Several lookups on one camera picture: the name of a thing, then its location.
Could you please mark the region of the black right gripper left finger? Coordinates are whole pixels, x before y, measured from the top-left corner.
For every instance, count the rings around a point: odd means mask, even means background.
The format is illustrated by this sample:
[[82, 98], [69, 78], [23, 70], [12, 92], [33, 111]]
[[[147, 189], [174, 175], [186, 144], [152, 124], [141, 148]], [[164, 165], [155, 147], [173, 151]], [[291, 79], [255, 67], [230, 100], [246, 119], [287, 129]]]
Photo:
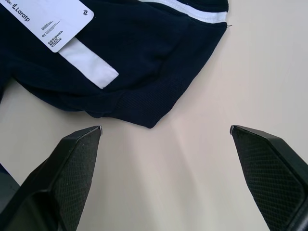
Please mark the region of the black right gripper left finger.
[[93, 126], [63, 137], [21, 185], [0, 164], [0, 231], [77, 231], [102, 133]]

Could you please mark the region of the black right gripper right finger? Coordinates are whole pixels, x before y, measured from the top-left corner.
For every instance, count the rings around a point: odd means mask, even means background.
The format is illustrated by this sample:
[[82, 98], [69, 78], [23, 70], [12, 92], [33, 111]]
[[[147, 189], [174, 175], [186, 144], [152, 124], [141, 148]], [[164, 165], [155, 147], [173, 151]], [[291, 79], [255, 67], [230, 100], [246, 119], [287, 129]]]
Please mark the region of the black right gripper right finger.
[[230, 128], [247, 187], [270, 231], [308, 231], [308, 164], [281, 138]]

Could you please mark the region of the white paper hang tag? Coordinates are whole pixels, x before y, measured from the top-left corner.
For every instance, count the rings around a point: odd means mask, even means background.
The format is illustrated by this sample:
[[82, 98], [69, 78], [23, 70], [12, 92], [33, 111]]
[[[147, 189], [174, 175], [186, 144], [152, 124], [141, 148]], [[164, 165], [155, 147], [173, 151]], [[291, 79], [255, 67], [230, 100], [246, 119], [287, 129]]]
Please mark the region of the white paper hang tag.
[[53, 53], [94, 18], [94, 12], [80, 0], [0, 0], [0, 5]]

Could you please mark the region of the navy jacket with white stripes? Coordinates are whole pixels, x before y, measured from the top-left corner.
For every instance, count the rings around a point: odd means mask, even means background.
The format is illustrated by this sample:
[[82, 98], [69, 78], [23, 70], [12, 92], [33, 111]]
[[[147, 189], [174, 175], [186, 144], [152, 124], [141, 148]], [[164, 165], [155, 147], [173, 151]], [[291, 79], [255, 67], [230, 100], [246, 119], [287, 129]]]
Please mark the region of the navy jacket with white stripes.
[[227, 30], [228, 0], [80, 0], [94, 18], [57, 53], [0, 5], [0, 159], [10, 169], [52, 112], [4, 97], [19, 84], [62, 114], [153, 128], [203, 69]]

